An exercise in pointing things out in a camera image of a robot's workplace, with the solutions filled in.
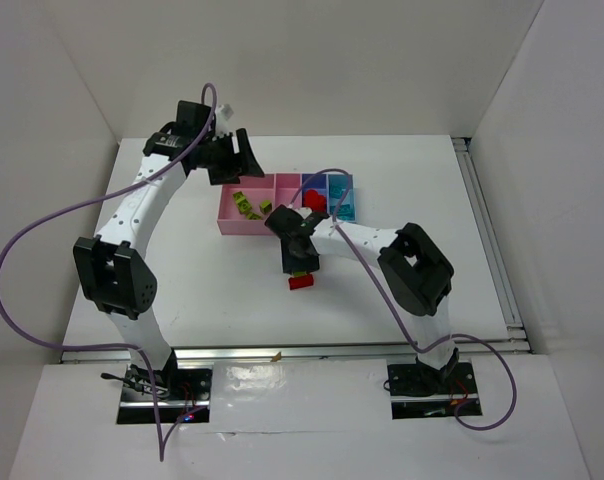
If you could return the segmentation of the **red green lego assembly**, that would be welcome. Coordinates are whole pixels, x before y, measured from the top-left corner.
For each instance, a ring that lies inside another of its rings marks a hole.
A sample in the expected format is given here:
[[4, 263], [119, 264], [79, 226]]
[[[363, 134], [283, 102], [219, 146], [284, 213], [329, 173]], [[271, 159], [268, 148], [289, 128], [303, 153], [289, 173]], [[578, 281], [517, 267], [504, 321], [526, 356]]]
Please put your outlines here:
[[291, 291], [312, 287], [314, 283], [313, 274], [306, 271], [293, 272], [288, 278], [288, 285]]

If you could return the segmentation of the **red sloped lego piece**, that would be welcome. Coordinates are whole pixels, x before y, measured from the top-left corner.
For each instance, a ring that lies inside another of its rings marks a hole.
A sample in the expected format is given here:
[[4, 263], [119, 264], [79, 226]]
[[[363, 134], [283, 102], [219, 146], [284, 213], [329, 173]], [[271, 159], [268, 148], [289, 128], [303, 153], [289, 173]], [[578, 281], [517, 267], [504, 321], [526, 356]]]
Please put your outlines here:
[[326, 196], [315, 189], [309, 189], [303, 194], [302, 205], [316, 212], [327, 212]]

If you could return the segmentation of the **lime green lego brick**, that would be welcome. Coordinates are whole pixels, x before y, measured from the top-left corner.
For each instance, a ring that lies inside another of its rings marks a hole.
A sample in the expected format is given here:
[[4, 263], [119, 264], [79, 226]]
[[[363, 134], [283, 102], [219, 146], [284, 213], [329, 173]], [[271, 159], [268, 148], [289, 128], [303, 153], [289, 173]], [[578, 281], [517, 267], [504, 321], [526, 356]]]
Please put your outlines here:
[[269, 200], [264, 200], [259, 204], [259, 209], [263, 215], [268, 215], [273, 211], [273, 204]]

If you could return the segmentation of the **teal rounded lego block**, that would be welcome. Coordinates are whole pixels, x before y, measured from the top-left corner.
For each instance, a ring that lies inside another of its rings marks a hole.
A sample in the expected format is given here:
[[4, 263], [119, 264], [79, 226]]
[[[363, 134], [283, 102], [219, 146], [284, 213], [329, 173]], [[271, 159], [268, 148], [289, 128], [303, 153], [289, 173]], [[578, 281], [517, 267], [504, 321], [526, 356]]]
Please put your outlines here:
[[329, 213], [339, 220], [354, 222], [356, 220], [355, 197], [345, 185], [329, 185]]

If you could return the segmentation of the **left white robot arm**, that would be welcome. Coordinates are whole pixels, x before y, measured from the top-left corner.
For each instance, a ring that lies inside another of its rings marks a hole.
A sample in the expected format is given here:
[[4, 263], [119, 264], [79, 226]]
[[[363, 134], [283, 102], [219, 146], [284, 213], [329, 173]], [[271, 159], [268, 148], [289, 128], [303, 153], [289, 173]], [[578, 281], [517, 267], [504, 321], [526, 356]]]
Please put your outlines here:
[[146, 142], [133, 189], [91, 238], [79, 238], [73, 256], [85, 298], [130, 345], [127, 380], [142, 390], [170, 390], [177, 371], [152, 304], [157, 279], [145, 262], [149, 241], [166, 206], [188, 175], [204, 169], [213, 185], [262, 177], [245, 130], [230, 131], [232, 110], [181, 101], [176, 118]]

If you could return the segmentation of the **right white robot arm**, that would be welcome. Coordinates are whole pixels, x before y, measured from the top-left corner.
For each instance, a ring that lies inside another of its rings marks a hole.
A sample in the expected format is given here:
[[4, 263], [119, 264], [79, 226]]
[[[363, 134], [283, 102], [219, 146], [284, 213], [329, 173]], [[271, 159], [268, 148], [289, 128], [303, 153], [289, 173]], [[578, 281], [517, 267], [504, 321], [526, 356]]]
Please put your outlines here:
[[454, 269], [421, 226], [367, 227], [285, 205], [275, 208], [265, 225], [280, 240], [287, 274], [317, 271], [322, 256], [361, 263], [417, 352], [402, 395], [426, 397], [446, 386], [459, 359], [448, 307]]

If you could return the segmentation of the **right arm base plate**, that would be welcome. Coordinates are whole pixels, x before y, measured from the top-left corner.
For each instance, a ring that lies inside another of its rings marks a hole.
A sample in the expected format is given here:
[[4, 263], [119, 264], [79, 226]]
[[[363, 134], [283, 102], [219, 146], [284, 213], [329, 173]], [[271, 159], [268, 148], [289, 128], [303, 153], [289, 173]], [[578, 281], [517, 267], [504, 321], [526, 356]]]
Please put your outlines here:
[[470, 362], [459, 363], [443, 384], [428, 383], [416, 364], [390, 364], [383, 388], [390, 395], [393, 420], [481, 416], [475, 372]]

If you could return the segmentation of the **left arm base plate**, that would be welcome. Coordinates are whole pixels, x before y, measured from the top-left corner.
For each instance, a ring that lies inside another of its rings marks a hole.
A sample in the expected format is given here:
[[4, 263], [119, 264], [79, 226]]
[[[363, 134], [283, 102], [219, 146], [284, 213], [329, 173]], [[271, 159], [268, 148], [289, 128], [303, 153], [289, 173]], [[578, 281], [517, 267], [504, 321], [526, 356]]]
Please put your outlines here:
[[[151, 385], [144, 377], [136, 377], [128, 368], [122, 383], [116, 423], [143, 425], [155, 422]], [[169, 387], [158, 386], [158, 409], [162, 424], [172, 424], [180, 416], [183, 423], [208, 423], [213, 370], [211, 368], [178, 369]]]

